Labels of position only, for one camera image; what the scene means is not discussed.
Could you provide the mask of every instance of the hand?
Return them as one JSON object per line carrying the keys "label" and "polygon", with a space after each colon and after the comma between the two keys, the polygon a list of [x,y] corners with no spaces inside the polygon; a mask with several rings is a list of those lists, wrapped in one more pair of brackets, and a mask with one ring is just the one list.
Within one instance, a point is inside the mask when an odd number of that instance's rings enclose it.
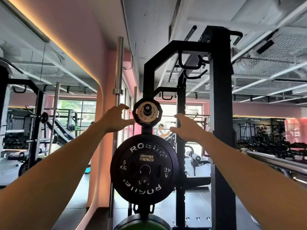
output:
{"label": "hand", "polygon": [[104,126],[106,133],[120,131],[128,125],[135,124],[134,119],[122,119],[122,111],[129,107],[124,104],[119,104],[119,106],[113,106],[109,109],[99,120]]}
{"label": "hand", "polygon": [[175,117],[180,120],[181,127],[170,127],[172,132],[178,134],[182,139],[188,142],[198,143],[203,138],[205,130],[193,119],[190,119],[184,114],[177,114]]}

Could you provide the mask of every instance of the metal railing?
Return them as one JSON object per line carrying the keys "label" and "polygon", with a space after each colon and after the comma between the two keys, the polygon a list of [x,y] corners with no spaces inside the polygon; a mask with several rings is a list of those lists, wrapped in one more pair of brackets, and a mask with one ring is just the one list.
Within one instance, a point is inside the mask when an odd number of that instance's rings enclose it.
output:
{"label": "metal railing", "polygon": [[274,155],[259,152],[245,151],[245,153],[247,153],[248,156],[262,161],[268,165],[307,176],[307,165],[305,164],[277,158]]}

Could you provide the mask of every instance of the forearm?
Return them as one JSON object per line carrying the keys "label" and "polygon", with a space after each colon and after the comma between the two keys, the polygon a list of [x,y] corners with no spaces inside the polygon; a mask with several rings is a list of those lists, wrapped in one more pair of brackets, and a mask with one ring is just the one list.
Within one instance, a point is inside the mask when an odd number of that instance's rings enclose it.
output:
{"label": "forearm", "polygon": [[222,143],[212,133],[204,131],[198,143],[263,229],[307,229],[307,191],[302,186]]}
{"label": "forearm", "polygon": [[100,121],[94,123],[3,189],[2,228],[51,229],[71,199],[104,132]]}

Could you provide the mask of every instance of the man in white shirt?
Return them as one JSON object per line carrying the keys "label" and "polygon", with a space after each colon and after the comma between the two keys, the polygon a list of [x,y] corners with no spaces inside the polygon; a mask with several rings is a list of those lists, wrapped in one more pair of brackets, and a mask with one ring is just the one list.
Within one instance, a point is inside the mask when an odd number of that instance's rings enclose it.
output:
{"label": "man in white shirt", "polygon": [[164,124],[160,123],[158,129],[156,130],[156,135],[162,138],[166,138],[170,134],[170,131],[168,131],[166,134],[163,134],[162,129],[164,129]]}

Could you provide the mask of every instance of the person's left hand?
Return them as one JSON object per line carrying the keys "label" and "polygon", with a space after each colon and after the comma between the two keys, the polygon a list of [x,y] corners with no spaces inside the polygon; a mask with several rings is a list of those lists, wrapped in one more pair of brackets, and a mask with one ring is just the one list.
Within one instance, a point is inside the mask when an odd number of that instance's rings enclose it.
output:
{"label": "person's left hand", "polygon": [[129,107],[119,104],[119,106],[113,106],[102,116],[99,122],[105,128],[106,133],[120,131],[128,125],[135,124],[134,119],[122,119],[122,111],[124,109],[129,110]]}

